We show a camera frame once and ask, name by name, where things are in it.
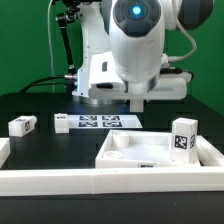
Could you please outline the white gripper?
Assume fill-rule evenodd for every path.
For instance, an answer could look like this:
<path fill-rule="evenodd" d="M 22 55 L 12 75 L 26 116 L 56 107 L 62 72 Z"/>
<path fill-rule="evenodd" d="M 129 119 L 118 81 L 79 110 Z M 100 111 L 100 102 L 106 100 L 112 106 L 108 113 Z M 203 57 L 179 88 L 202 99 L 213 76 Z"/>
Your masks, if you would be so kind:
<path fill-rule="evenodd" d="M 92 57 L 90 65 L 88 95 L 103 102 L 130 101 L 131 112 L 142 112 L 143 102 L 152 100 L 181 100 L 186 97 L 187 84 L 193 74 L 172 67 L 166 54 L 161 56 L 159 67 L 149 66 L 148 77 L 141 78 L 142 70 L 125 75 L 117 70 L 111 52 Z"/>

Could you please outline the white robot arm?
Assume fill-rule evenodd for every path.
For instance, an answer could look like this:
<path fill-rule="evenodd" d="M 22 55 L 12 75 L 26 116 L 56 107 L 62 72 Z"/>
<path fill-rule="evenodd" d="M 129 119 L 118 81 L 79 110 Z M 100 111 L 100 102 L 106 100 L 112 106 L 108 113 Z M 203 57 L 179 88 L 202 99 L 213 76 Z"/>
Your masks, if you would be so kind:
<path fill-rule="evenodd" d="M 187 34 L 211 15 L 214 0 L 54 0 L 65 5 L 61 29 L 75 100 L 146 101 L 186 97 L 192 74 L 171 66 L 191 54 L 163 53 L 165 32 Z"/>

